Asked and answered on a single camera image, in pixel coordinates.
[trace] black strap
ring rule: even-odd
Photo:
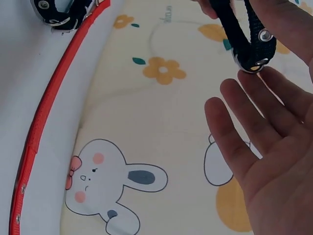
[[[54,0],[33,0],[46,24],[56,30],[78,29],[82,24],[92,0],[74,0],[68,12],[59,12]]]
[[[230,6],[230,0],[210,0],[210,3],[224,27],[229,43],[233,47],[233,55],[241,69],[250,73],[259,72],[273,58],[276,51],[276,39],[274,37],[266,38],[266,36],[271,36],[271,34],[264,28],[256,16],[249,0],[245,0],[245,4],[251,42],[248,41],[243,33]],[[261,33],[265,34],[263,40],[261,40]]]

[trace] bunny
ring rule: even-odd
[[[140,221],[133,211],[119,204],[123,188],[158,192],[167,182],[167,174],[160,167],[127,164],[114,143],[96,139],[71,160],[65,204],[76,214],[100,215],[110,235],[135,235]]]
[[[233,178],[233,172],[225,162],[212,135],[209,136],[209,143],[204,158],[204,173],[206,179],[214,186],[225,185]],[[246,142],[246,144],[259,159],[262,158],[262,155],[251,142]]]

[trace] orange flower print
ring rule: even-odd
[[[308,12],[310,15],[313,13],[313,10],[311,7],[309,7],[304,1],[301,2],[300,6],[299,6],[302,10]]]
[[[198,31],[208,39],[216,42],[222,42],[227,39],[226,33],[223,27],[219,24],[204,24],[198,28]]]
[[[216,210],[221,221],[236,232],[252,230],[246,212],[244,193],[235,178],[220,186],[216,195]]]
[[[184,79],[186,73],[179,68],[179,63],[175,60],[164,60],[161,57],[149,59],[149,65],[143,70],[143,75],[148,78],[156,78],[161,85],[171,84],[173,78]]]
[[[285,47],[280,41],[277,41],[276,51],[278,53],[285,54],[285,55],[290,53],[290,50],[287,47]]]
[[[128,24],[134,21],[134,17],[127,15],[120,15],[114,22],[114,28],[125,28]]]

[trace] red strap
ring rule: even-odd
[[[59,91],[65,74],[72,63],[81,43],[88,33],[89,28],[96,18],[109,6],[110,0],[104,0],[99,4],[93,13],[86,18],[83,24],[75,33],[72,41],[68,45],[61,61],[59,62],[46,90],[42,100],[37,108],[33,123],[30,127],[28,138],[26,140],[25,151],[21,158],[21,167],[16,182],[16,190],[13,195],[12,211],[10,215],[9,235],[20,235],[20,217],[23,206],[23,188],[26,187],[33,163],[39,148],[40,139],[49,116],[54,99]]]

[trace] white padded surface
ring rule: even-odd
[[[25,191],[21,235],[60,234],[65,182],[86,92],[124,0],[112,0],[78,50],[44,128]]]
[[[64,10],[70,0],[57,0]],[[30,0],[0,1],[0,234],[8,234],[14,182],[38,103],[74,33],[51,33]]]

